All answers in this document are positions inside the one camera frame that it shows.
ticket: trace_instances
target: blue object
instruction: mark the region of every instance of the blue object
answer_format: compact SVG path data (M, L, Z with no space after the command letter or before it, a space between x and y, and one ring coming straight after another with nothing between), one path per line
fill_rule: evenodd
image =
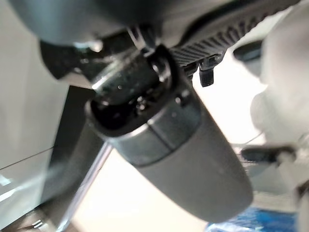
M205 232L296 232L295 215L249 208L237 217L210 224Z

